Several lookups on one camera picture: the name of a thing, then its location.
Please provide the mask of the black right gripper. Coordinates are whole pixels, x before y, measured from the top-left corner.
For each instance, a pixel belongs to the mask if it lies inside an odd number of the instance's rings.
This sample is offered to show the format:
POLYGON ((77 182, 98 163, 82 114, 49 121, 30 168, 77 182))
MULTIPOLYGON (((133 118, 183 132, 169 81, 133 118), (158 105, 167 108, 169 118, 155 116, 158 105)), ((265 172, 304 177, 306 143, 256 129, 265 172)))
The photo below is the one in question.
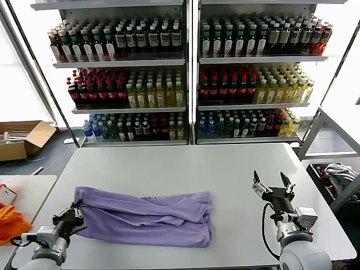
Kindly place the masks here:
POLYGON ((286 213, 293 213, 294 208, 292 207, 291 202, 295 197, 295 184, 292 184, 290 178, 283 172, 281 172, 281 179, 285 188, 269 188, 260 181, 257 171, 254 170, 252 188, 256 194, 262 194, 262 199, 269 202, 274 209, 286 213))

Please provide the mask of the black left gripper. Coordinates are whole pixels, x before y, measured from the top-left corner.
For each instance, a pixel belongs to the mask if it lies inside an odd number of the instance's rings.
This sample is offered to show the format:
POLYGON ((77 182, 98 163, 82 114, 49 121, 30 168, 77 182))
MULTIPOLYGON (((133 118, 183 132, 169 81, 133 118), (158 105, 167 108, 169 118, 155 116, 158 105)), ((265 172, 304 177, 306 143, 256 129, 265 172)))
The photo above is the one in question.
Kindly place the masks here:
POLYGON ((53 225, 58 230, 59 236, 71 236, 74 228, 83 225, 81 206, 73 202, 70 207, 55 214, 52 221, 53 225))

